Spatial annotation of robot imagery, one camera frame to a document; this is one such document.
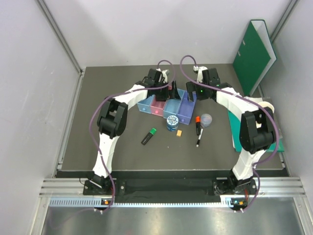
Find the teal blue drawer box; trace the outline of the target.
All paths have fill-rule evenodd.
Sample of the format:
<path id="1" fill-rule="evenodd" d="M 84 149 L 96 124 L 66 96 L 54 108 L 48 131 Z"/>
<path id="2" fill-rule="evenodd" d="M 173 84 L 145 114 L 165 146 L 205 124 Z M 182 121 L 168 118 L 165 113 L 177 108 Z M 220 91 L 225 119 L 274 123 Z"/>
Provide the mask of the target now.
<path id="1" fill-rule="evenodd" d="M 177 115 L 179 108 L 181 106 L 185 90 L 178 89 L 178 94 L 180 95 L 180 99 L 169 99 L 166 101 L 164 109 L 163 109 L 163 117 L 168 118 L 171 115 Z"/>

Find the pink drawer box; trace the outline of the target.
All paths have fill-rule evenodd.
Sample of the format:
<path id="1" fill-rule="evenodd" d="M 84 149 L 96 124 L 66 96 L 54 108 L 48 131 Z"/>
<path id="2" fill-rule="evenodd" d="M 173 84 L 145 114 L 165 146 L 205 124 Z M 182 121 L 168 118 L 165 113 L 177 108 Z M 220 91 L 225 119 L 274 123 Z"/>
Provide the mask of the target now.
<path id="1" fill-rule="evenodd" d="M 151 114 L 163 117 L 163 111 L 164 111 L 164 107 L 165 107 L 166 102 L 167 102 L 167 100 L 157 101 L 156 96 L 154 96 L 154 99 L 150 105 Z"/>

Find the purple drawer box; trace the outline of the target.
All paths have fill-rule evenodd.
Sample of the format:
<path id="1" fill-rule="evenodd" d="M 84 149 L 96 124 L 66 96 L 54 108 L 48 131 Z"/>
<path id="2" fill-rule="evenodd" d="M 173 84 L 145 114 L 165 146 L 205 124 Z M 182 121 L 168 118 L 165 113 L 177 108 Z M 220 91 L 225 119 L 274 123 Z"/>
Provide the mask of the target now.
<path id="1" fill-rule="evenodd" d="M 193 111 L 194 111 L 196 100 L 197 100 L 196 93 L 192 93 L 192 95 L 193 95 L 193 101 L 189 101 L 188 92 L 187 91 L 184 92 L 181 105 L 177 113 L 179 122 L 182 124 L 189 125 L 191 122 Z"/>

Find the blue paint jar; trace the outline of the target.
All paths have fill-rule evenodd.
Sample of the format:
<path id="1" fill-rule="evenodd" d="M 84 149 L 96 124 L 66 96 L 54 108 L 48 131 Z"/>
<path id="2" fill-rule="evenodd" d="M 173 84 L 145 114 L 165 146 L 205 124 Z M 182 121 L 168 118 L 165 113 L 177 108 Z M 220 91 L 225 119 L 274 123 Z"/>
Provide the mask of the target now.
<path id="1" fill-rule="evenodd" d="M 179 126 L 179 119 L 175 115 L 170 115 L 166 119 L 166 126 L 167 129 L 171 132 L 174 132 L 178 129 Z"/>

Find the orange cap black highlighter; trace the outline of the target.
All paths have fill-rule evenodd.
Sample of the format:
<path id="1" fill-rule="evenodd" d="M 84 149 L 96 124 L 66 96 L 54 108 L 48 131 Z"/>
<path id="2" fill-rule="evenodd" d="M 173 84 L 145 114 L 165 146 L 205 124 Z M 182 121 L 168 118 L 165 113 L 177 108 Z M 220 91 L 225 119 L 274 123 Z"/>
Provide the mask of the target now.
<path id="1" fill-rule="evenodd" d="M 197 136 L 199 136 L 201 133 L 201 117 L 196 116 L 195 121 L 196 121 L 196 134 L 197 134 Z"/>

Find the green cap black highlighter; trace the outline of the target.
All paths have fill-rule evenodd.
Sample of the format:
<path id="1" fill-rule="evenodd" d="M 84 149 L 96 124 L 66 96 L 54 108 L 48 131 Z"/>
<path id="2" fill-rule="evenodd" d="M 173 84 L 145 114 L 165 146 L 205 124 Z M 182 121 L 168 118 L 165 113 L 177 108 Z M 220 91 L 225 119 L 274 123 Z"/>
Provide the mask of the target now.
<path id="1" fill-rule="evenodd" d="M 152 128 L 149 133 L 144 137 L 144 139 L 141 141 L 142 145 L 146 145 L 146 143 L 154 136 L 154 134 L 157 132 L 155 128 Z"/>

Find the black cap white marker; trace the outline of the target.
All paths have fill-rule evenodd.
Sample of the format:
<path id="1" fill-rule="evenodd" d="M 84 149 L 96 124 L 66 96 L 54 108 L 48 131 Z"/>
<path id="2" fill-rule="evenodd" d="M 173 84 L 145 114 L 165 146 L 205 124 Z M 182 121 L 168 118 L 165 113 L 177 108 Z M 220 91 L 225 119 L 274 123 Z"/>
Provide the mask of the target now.
<path id="1" fill-rule="evenodd" d="M 201 141 L 202 134 L 203 134 L 203 128 L 201 128 L 200 134 L 199 134 L 199 136 L 198 136 L 198 140 L 197 140 L 197 143 L 196 143 L 196 147 L 199 147 L 199 145 L 200 145 L 200 141 Z"/>

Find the light blue drawer box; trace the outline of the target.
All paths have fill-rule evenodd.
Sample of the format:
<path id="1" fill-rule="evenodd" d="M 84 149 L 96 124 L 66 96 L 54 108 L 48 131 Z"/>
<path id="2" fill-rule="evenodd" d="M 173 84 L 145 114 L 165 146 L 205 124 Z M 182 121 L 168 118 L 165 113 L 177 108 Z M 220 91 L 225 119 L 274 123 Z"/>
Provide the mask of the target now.
<path id="1" fill-rule="evenodd" d="M 137 107 L 138 107 L 139 111 L 143 112 L 143 113 L 151 114 L 152 113 L 151 104 L 152 104 L 154 98 L 155 98 L 155 96 L 152 95 L 152 96 L 149 96 L 148 98 L 138 102 Z"/>

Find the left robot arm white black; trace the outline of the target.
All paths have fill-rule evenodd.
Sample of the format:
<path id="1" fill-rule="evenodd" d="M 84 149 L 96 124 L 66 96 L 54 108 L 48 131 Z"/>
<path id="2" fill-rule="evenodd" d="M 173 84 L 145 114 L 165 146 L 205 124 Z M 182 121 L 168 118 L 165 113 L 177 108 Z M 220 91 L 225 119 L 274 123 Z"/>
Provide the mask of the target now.
<path id="1" fill-rule="evenodd" d="M 150 69 L 148 75 L 136 82 L 129 90 L 106 97 L 93 114 L 90 124 L 98 115 L 96 125 L 99 140 L 97 141 L 91 134 L 97 149 L 97 157 L 90 181 L 94 183 L 95 190 L 100 194 L 109 191 L 115 193 L 115 183 L 111 176 L 112 159 L 117 141 L 126 129 L 128 111 L 151 96 L 160 101 L 180 98 L 178 92 L 174 90 L 175 78 L 169 81 L 168 75 L 168 70 Z"/>

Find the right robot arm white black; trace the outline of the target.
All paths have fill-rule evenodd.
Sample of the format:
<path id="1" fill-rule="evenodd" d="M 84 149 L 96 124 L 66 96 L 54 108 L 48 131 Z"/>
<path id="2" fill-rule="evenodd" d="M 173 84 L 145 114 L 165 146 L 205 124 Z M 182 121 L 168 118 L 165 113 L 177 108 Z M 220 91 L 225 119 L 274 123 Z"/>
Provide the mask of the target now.
<path id="1" fill-rule="evenodd" d="M 213 188 L 217 195 L 241 193 L 251 185 L 255 164 L 276 142 L 273 111 L 270 107 L 261 107 L 255 99 L 242 97 L 228 83 L 221 83 L 215 68 L 194 66 L 193 70 L 197 79 L 186 83 L 188 99 L 193 100 L 193 93 L 197 100 L 212 99 L 240 121 L 239 140 L 242 150 L 237 163 L 227 179 L 215 181 Z"/>

